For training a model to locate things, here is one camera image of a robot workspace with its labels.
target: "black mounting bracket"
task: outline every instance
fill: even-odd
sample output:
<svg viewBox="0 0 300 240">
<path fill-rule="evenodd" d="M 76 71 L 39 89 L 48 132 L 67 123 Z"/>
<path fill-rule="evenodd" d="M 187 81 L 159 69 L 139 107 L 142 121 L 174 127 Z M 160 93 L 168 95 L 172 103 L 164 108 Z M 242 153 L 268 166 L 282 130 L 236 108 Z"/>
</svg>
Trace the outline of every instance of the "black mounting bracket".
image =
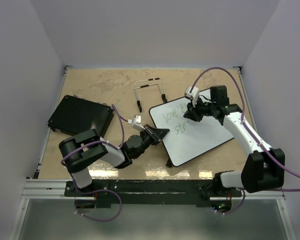
<svg viewBox="0 0 300 240">
<path fill-rule="evenodd" d="M 123 204 L 147 205 L 196 205 L 210 207 L 211 197 L 226 197 L 225 192 L 206 191 L 212 180 L 115 180 L 93 179 L 92 184 L 83 188 L 83 192 L 99 189 L 109 189 L 116 192 Z M 241 197 L 241 192 L 231 189 L 233 197 Z M 118 204 L 119 200 L 111 193 L 93 194 L 78 193 L 72 181 L 66 183 L 65 197 L 96 197 L 98 208 L 109 208 Z"/>
</svg>

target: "white connector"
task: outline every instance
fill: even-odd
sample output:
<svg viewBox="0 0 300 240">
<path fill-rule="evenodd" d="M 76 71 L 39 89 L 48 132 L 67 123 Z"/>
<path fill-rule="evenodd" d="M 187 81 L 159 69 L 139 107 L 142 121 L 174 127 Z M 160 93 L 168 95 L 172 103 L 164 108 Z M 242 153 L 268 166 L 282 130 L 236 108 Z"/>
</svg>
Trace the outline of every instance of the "white connector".
<svg viewBox="0 0 300 240">
<path fill-rule="evenodd" d="M 190 99 L 192 102 L 192 105 L 195 107 L 198 101 L 199 97 L 199 88 L 194 87 L 193 90 L 190 92 L 192 86 L 188 86 L 188 88 L 185 90 L 184 96 L 187 99 Z"/>
<path fill-rule="evenodd" d="M 125 161 L 125 156 L 120 149 L 115 150 L 114 148 L 108 145 L 108 141 L 107 143 L 103 143 L 102 145 L 105 147 L 107 153 L 100 157 L 100 160 L 105 161 L 114 167 L 119 166 Z"/>
<path fill-rule="evenodd" d="M 141 116 L 140 115 L 135 115 L 133 120 L 129 119 L 128 124 L 131 124 L 131 126 L 138 132 L 142 132 L 143 130 L 145 130 L 144 126 L 142 126 L 142 124 L 141 124 Z"/>
</svg>

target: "glass panel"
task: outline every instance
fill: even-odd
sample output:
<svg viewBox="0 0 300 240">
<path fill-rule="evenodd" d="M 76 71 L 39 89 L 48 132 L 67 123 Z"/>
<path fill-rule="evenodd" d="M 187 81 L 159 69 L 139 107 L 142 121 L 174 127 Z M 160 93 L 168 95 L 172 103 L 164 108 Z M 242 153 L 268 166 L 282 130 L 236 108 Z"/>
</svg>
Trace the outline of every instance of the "glass panel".
<svg viewBox="0 0 300 240">
<path fill-rule="evenodd" d="M 94 217 L 108 218 L 118 209 L 113 204 L 111 208 L 85 211 Z M 32 199 L 19 239 L 287 239 L 276 200 L 246 200 L 238 211 L 225 217 L 214 214 L 210 208 L 194 205 L 126 204 L 121 214 L 110 222 L 95 222 L 74 212 L 71 199 Z"/>
</svg>

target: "black case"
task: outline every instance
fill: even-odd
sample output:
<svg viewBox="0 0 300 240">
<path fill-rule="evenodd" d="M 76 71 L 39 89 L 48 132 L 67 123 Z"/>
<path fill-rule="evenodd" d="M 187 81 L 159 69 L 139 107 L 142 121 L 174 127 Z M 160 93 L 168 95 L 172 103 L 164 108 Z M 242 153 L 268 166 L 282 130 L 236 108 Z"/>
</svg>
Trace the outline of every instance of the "black case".
<svg viewBox="0 0 300 240">
<path fill-rule="evenodd" d="M 48 126 L 52 131 L 76 135 L 96 129 L 104 137 L 114 117 L 114 110 L 105 104 L 65 95 L 50 117 Z"/>
</svg>

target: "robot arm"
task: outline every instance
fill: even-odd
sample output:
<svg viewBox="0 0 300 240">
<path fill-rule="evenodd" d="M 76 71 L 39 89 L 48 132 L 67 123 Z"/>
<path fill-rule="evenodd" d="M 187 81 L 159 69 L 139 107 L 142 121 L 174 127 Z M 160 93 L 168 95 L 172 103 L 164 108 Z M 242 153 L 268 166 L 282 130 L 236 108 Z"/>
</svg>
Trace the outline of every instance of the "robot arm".
<svg viewBox="0 0 300 240">
<path fill-rule="evenodd" d="M 254 193 L 282 187 L 284 184 L 284 170 L 268 157 L 243 126 L 241 120 L 242 110 L 237 104 L 230 104 L 226 86 L 210 87 L 210 101 L 203 101 L 199 97 L 197 87 L 194 87 L 192 91 L 191 87 L 188 87 L 184 95 L 191 101 L 187 104 L 184 118 L 200 122 L 204 116 L 214 117 L 232 133 L 247 157 L 242 171 L 227 171 L 215 174 L 212 185 L 216 190 L 221 188 L 244 188 L 247 192 Z M 271 155 L 284 165 L 284 152 L 280 148 L 273 149 L 262 140 L 245 117 L 243 121 Z"/>
<path fill-rule="evenodd" d="M 86 151 L 80 150 L 72 154 L 64 161 L 65 167 L 80 189 L 92 183 L 88 166 L 95 161 L 100 159 L 117 169 L 123 169 L 131 165 L 132 160 L 137 159 L 150 145 L 159 144 L 170 131 L 169 129 L 154 128 L 147 124 L 142 126 L 141 117 L 137 115 L 128 123 L 138 130 L 140 135 L 129 137 L 121 149 L 114 149 L 110 144 L 104 143 L 105 140 L 98 135 L 95 129 L 89 129 L 60 142 L 59 149 L 62 156 L 65 157 L 80 148 L 82 144 L 100 141 L 100 143 L 88 147 Z"/>
</svg>

